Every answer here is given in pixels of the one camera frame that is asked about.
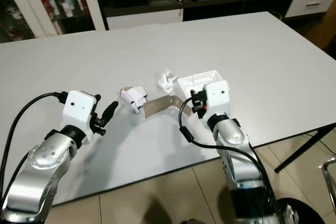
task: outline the floor tile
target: floor tile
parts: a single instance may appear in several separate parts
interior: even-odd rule
[[[309,203],[287,171],[283,171],[280,174],[274,173],[274,168],[279,164],[279,161],[268,146],[257,149],[257,153],[267,170],[278,199],[285,197],[295,198],[311,206],[311,203]],[[222,161],[218,159],[194,166],[193,169],[216,224],[234,223],[234,210],[227,189]]]
[[[257,148],[256,152],[266,169],[277,199],[294,198],[312,206],[311,202],[286,170],[282,170],[278,174],[274,172],[274,169],[280,162],[268,146]]]
[[[46,220],[46,224],[99,224],[100,208],[99,196],[77,200],[53,207]]]
[[[100,195],[102,224],[214,224],[192,168]]]
[[[325,222],[325,224],[335,224],[336,223],[336,216],[335,216],[335,213],[333,211],[328,213],[322,219]]]
[[[274,144],[270,144],[268,146],[271,148],[272,152],[276,155],[276,157],[281,162],[283,162],[298,148],[300,148],[306,141],[308,141],[308,138],[304,136],[296,136]]]
[[[307,140],[303,136],[298,136],[271,144],[270,148],[281,161],[284,161]],[[322,140],[330,148],[336,150],[336,133],[334,131],[327,134]],[[332,205],[319,166],[331,157],[333,155],[321,143],[317,143],[286,167],[290,176],[321,216],[329,213],[332,210]],[[336,167],[334,167],[330,166],[329,171],[336,178]]]
[[[193,167],[216,224],[234,223],[235,214],[221,159]]]

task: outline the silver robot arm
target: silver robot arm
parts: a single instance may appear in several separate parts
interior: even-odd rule
[[[113,102],[99,119],[94,112],[100,95],[70,91],[63,110],[61,130],[52,130],[45,141],[28,154],[22,172],[9,185],[1,220],[12,223],[43,223],[52,206],[60,179],[82,144],[89,144],[94,133],[105,134],[103,127],[118,106]]]
[[[193,112],[197,112],[203,125],[211,130],[216,146],[243,151],[258,161],[250,148],[247,133],[242,130],[236,119],[229,118],[230,100],[227,82],[212,82],[206,84],[203,91],[191,93]],[[187,140],[195,143],[185,126],[181,128]],[[220,149],[217,151],[223,161],[237,223],[280,223],[262,174],[254,162],[238,152]]]

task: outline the drawer handle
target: drawer handle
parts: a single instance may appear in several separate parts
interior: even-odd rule
[[[321,2],[308,2],[306,3],[306,6],[312,6],[312,5],[320,5]]]

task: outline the cable connector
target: cable connector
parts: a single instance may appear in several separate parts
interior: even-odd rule
[[[55,92],[55,97],[58,99],[60,103],[65,104],[67,98],[68,98],[68,92],[62,91],[61,93]]]
[[[205,90],[202,90],[202,91],[199,91],[199,92],[196,92],[195,90],[191,90],[190,94],[191,94],[191,98],[192,98],[194,106],[199,105],[201,102],[206,102],[206,100],[207,100]]]
[[[195,139],[193,134],[191,134],[191,132],[188,130],[188,128],[186,126],[181,126],[180,131],[189,143]]]

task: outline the cabinet drawer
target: cabinet drawer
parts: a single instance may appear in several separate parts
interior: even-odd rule
[[[293,0],[286,17],[326,12],[333,0]]]
[[[162,12],[140,13],[133,15],[108,17],[109,29],[131,28],[136,26],[168,24],[183,21],[183,13],[180,10],[164,10]]]

